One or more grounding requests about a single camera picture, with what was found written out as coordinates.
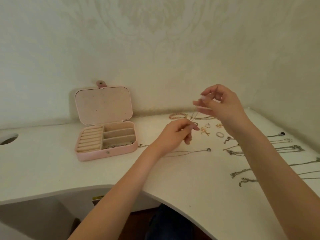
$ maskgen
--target open jewelry box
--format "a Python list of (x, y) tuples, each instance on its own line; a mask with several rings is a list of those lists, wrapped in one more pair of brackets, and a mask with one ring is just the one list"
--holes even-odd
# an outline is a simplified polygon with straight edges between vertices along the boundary
[(79, 161), (130, 153), (138, 148), (129, 90), (100, 87), (79, 90), (75, 103), (82, 124), (75, 153)]

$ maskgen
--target hand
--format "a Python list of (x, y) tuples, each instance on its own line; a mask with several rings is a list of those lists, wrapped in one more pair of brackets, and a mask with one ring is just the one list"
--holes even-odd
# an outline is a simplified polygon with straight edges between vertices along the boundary
[(198, 111), (217, 117), (231, 136), (235, 137), (236, 132), (251, 123), (238, 96), (229, 88), (216, 84), (204, 90), (201, 95), (201, 99), (193, 101), (194, 105), (200, 106)]
[(189, 145), (192, 140), (192, 129), (199, 130), (198, 126), (188, 119), (171, 121), (150, 146), (159, 151), (163, 157), (176, 149), (182, 141)]

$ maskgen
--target brown floor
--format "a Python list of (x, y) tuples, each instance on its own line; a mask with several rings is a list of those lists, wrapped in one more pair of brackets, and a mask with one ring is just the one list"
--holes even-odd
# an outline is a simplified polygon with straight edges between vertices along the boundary
[[(131, 213), (118, 240), (143, 240), (149, 227), (149, 221), (156, 211), (157, 208)], [(195, 225), (194, 233), (195, 240), (211, 240)]]

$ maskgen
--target dark blue jeans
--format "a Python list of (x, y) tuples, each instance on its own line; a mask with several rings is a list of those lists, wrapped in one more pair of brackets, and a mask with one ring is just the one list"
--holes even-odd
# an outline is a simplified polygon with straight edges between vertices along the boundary
[(145, 240), (193, 240), (193, 225), (181, 214), (161, 204), (149, 223)]

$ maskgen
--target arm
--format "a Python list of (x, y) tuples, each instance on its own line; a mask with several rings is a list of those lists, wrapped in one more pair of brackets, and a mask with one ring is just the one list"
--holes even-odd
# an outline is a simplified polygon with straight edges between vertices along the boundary
[(201, 95), (194, 105), (210, 108), (198, 111), (218, 117), (238, 141), (288, 239), (320, 239), (320, 198), (249, 120), (237, 95), (222, 85)]
[(187, 119), (170, 122), (160, 136), (143, 151), (128, 172), (86, 216), (69, 240), (118, 239), (152, 167), (162, 156), (177, 148), (183, 140), (189, 145), (192, 140), (192, 129), (199, 130)]

